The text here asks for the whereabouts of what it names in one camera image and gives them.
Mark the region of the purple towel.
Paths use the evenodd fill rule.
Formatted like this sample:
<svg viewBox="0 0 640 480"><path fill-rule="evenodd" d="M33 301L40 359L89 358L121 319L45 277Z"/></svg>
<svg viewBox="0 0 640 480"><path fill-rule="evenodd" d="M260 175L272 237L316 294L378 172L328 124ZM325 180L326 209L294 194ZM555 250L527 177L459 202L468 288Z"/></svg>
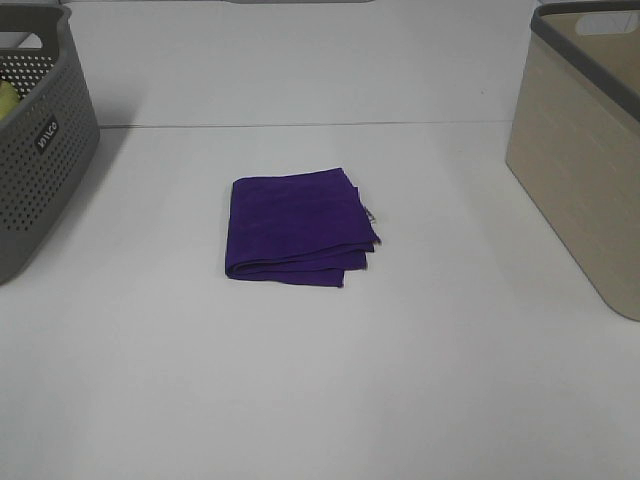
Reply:
<svg viewBox="0 0 640 480"><path fill-rule="evenodd" d="M380 238L341 168L245 177L232 185L225 274L243 281L342 287Z"/></svg>

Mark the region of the yellow-green cloth in basket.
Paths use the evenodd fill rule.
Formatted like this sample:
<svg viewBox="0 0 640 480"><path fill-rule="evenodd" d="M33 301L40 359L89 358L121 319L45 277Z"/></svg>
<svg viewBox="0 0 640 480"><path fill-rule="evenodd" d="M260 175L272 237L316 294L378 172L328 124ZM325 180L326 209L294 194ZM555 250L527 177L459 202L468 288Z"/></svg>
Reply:
<svg viewBox="0 0 640 480"><path fill-rule="evenodd" d="M0 83L0 119L6 118L21 102L18 90L6 80Z"/></svg>

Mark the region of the grey perforated plastic basket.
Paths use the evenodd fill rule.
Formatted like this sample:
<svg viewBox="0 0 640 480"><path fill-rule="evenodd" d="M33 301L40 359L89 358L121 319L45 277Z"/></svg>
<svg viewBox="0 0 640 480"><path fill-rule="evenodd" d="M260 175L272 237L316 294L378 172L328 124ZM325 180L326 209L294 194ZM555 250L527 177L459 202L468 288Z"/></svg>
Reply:
<svg viewBox="0 0 640 480"><path fill-rule="evenodd" d="M38 48L1 51L1 81L18 96L1 117L1 280L31 261L94 158L100 129L69 25L68 8L1 6L1 30Z"/></svg>

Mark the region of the beige plastic basket grey rim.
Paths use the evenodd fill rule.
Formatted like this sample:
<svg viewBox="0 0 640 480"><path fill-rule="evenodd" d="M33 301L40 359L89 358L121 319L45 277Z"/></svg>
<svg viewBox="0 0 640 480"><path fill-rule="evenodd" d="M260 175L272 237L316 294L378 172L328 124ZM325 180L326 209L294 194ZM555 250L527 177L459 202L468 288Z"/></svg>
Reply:
<svg viewBox="0 0 640 480"><path fill-rule="evenodd" d="M547 3L530 41L506 164L604 303L639 318L639 32L581 35L636 1Z"/></svg>

